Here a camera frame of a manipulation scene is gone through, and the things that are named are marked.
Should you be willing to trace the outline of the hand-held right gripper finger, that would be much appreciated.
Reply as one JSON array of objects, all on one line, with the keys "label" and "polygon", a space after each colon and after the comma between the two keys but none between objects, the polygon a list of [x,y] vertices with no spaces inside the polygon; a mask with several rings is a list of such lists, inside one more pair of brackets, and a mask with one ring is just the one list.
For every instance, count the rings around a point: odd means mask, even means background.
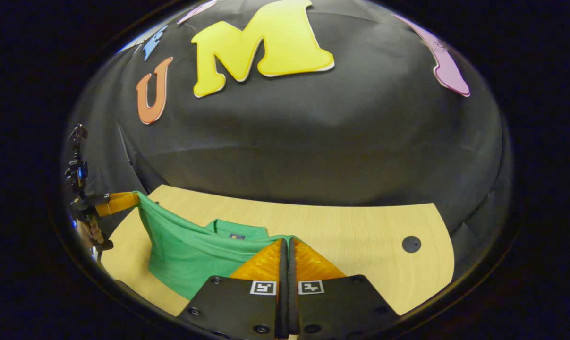
[{"label": "hand-held right gripper finger", "polygon": [[298,340],[365,340],[399,319],[366,276],[345,275],[297,238],[288,261],[289,331]]},{"label": "hand-held right gripper finger", "polygon": [[278,238],[230,276],[209,276],[178,319],[211,339],[287,338],[287,247]]}]

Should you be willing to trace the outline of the green T-shirt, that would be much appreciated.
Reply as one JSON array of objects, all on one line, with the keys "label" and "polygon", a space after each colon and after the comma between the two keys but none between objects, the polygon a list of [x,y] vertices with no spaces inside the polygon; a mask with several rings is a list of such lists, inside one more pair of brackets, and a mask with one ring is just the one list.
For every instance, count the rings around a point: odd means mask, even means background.
[{"label": "green T-shirt", "polygon": [[279,258],[293,235],[215,219],[206,226],[176,215],[138,192],[139,217],[151,241],[148,270],[191,300],[211,276],[277,281]]}]

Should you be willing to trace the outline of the black backdrop cloth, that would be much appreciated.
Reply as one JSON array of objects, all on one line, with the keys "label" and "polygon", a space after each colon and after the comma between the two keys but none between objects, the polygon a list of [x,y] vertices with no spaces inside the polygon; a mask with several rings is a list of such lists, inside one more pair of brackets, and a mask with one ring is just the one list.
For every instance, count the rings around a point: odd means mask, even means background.
[{"label": "black backdrop cloth", "polygon": [[266,202],[320,206],[434,203],[452,240],[457,280],[499,240],[509,210],[509,130],[483,75],[447,48],[465,97],[434,75],[410,26],[367,0],[311,0],[328,71],[244,82],[226,75],[196,98],[192,37],[216,22],[243,29],[271,0],[218,0],[143,46],[111,56],[90,79],[65,133],[88,130],[88,188],[152,192],[159,185]]}]

